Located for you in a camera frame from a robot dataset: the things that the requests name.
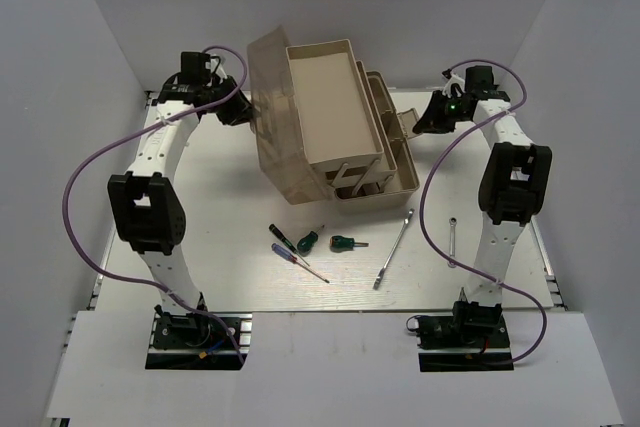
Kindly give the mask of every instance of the green screwdriver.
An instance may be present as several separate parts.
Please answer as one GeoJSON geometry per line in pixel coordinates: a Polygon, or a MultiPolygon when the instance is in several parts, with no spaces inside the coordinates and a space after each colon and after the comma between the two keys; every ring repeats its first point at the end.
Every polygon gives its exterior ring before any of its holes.
{"type": "Polygon", "coordinates": [[[356,242],[351,237],[342,237],[334,235],[329,241],[329,247],[334,252],[344,252],[345,250],[353,250],[354,247],[369,247],[366,242],[356,242]]]}
{"type": "Polygon", "coordinates": [[[322,231],[322,229],[324,229],[324,225],[321,225],[315,231],[312,230],[298,241],[296,248],[300,255],[307,255],[311,252],[313,245],[318,241],[318,232],[322,231]]]}

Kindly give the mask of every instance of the wrench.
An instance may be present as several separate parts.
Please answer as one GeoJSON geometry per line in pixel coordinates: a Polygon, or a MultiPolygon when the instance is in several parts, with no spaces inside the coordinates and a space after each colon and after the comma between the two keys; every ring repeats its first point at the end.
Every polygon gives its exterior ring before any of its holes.
{"type": "MultiPolygon", "coordinates": [[[[449,257],[456,256],[456,224],[457,223],[458,221],[456,220],[455,217],[451,217],[449,219],[449,229],[450,229],[449,230],[449,257]]],[[[456,267],[456,264],[454,264],[451,261],[448,261],[447,265],[452,269],[456,267]]]]}
{"type": "Polygon", "coordinates": [[[398,235],[398,238],[396,239],[396,243],[393,244],[393,247],[391,248],[391,253],[389,254],[389,257],[387,257],[387,261],[384,263],[384,265],[380,269],[380,272],[378,272],[378,277],[376,277],[376,281],[373,283],[373,290],[378,290],[378,287],[380,287],[380,283],[382,282],[384,273],[387,271],[387,267],[389,267],[389,262],[391,262],[391,257],[393,257],[393,254],[395,254],[396,249],[398,248],[398,244],[400,244],[400,239],[402,239],[402,236],[404,235],[404,231],[407,230],[407,227],[409,226],[409,221],[411,220],[411,217],[413,217],[413,212],[414,212],[413,209],[409,209],[409,213],[407,214],[406,219],[402,221],[402,229],[400,229],[400,235],[398,235]]]}

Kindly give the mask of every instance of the screwdriver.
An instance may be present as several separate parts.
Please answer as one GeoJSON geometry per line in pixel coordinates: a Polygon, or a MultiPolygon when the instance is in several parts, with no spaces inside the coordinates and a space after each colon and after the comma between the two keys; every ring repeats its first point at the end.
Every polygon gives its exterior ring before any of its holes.
{"type": "MultiPolygon", "coordinates": [[[[276,239],[278,239],[280,242],[282,242],[284,245],[286,245],[286,246],[287,246],[287,248],[288,248],[291,252],[293,252],[294,254],[297,254],[297,253],[298,253],[298,251],[297,251],[297,250],[296,250],[296,248],[293,246],[293,244],[291,243],[291,241],[290,241],[289,239],[287,239],[287,238],[284,236],[284,234],[283,234],[282,232],[280,232],[280,229],[278,229],[278,228],[275,226],[275,224],[271,224],[271,225],[269,226],[269,230],[271,231],[271,233],[272,233],[273,235],[275,235],[275,236],[276,236],[276,239]]],[[[307,264],[309,267],[311,267],[311,266],[309,265],[309,262],[307,262],[306,260],[304,260],[304,259],[300,259],[300,260],[301,260],[302,262],[304,262],[305,264],[307,264]]]]}
{"type": "Polygon", "coordinates": [[[329,247],[334,252],[344,252],[345,250],[353,250],[354,247],[369,247],[366,242],[356,242],[351,237],[342,237],[334,235],[329,241],[329,247]]]}
{"type": "Polygon", "coordinates": [[[321,225],[315,231],[312,230],[298,241],[296,247],[300,255],[307,255],[311,252],[313,245],[318,241],[318,232],[322,231],[322,229],[324,229],[324,225],[321,225]]]}
{"type": "Polygon", "coordinates": [[[292,264],[296,264],[299,265],[300,267],[302,267],[303,269],[305,269],[307,272],[309,272],[310,274],[315,275],[316,277],[318,277],[320,280],[322,280],[323,282],[326,282],[327,284],[329,283],[328,279],[325,279],[324,277],[322,277],[319,273],[317,273],[315,270],[313,270],[311,267],[307,267],[304,264],[301,264],[300,262],[298,262],[298,258],[293,255],[291,252],[288,252],[284,247],[282,247],[281,245],[278,244],[271,244],[271,250],[273,250],[276,254],[278,254],[280,257],[282,257],[284,260],[288,260],[289,262],[291,262],[292,264]]]}

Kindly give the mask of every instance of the hand tool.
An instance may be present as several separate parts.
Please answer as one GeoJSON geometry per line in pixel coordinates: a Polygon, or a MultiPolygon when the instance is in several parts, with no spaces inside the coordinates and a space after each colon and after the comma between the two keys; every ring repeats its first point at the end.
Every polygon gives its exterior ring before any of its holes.
{"type": "Polygon", "coordinates": [[[329,241],[329,247],[334,252],[344,252],[345,250],[353,250],[354,247],[369,247],[369,244],[367,242],[356,242],[351,237],[334,235],[329,241]]]}
{"type": "Polygon", "coordinates": [[[313,245],[318,241],[318,232],[322,231],[322,229],[324,229],[324,225],[321,225],[315,231],[312,230],[298,241],[296,248],[300,255],[308,255],[311,252],[313,245]]]}
{"type": "MultiPolygon", "coordinates": [[[[293,252],[294,254],[297,254],[298,251],[296,250],[296,248],[294,247],[294,245],[291,243],[291,241],[289,239],[287,239],[284,234],[282,232],[280,232],[280,229],[278,229],[274,224],[271,224],[269,226],[269,230],[271,231],[271,233],[273,235],[276,236],[276,239],[278,239],[280,242],[282,242],[284,245],[287,246],[287,248],[293,252]]],[[[304,259],[300,259],[302,262],[304,262],[305,264],[307,264],[307,266],[311,267],[311,265],[309,265],[309,262],[307,262],[304,259]]]]}
{"type": "MultiPolygon", "coordinates": [[[[456,225],[457,223],[458,221],[456,220],[455,217],[451,217],[449,219],[449,229],[450,229],[449,230],[449,257],[456,256],[456,225]]],[[[448,261],[447,265],[452,269],[456,267],[456,264],[454,264],[451,261],[448,261]]]]}
{"type": "Polygon", "coordinates": [[[409,213],[407,214],[407,217],[402,221],[402,229],[400,229],[400,235],[398,235],[398,238],[396,239],[396,243],[393,244],[393,247],[391,248],[391,253],[389,254],[389,257],[387,257],[387,261],[384,263],[384,265],[380,269],[380,272],[378,272],[378,277],[376,277],[376,281],[373,283],[373,290],[378,290],[378,287],[380,287],[382,278],[384,277],[384,274],[387,271],[387,267],[389,267],[389,262],[391,262],[391,258],[393,257],[393,254],[395,254],[396,249],[398,248],[398,244],[400,244],[400,239],[402,239],[404,232],[407,230],[407,226],[409,225],[409,221],[411,220],[411,217],[413,217],[414,212],[415,211],[413,209],[409,209],[409,213]]]}
{"type": "Polygon", "coordinates": [[[284,260],[288,260],[289,262],[291,262],[292,264],[296,264],[299,265],[300,267],[302,267],[303,269],[305,269],[307,272],[309,272],[310,274],[315,275],[316,277],[318,277],[320,280],[322,280],[323,282],[326,282],[327,284],[329,283],[328,279],[325,279],[324,277],[322,277],[319,273],[317,273],[315,270],[313,270],[311,267],[307,267],[304,264],[301,264],[300,262],[298,262],[298,257],[296,257],[295,255],[293,255],[291,252],[287,251],[284,247],[282,247],[281,245],[278,244],[271,244],[271,250],[273,250],[276,254],[278,254],[280,257],[282,257],[284,260]]]}

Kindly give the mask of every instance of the beige toolbox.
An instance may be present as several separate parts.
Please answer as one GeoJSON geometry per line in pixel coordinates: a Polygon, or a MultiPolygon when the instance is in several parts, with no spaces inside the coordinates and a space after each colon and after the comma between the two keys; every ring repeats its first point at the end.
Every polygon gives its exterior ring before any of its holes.
{"type": "MultiPolygon", "coordinates": [[[[406,203],[419,185],[406,130],[348,40],[290,46],[278,28],[249,45],[248,60],[260,167],[289,203],[406,203]]],[[[415,110],[401,115],[417,121],[415,110]]]]}

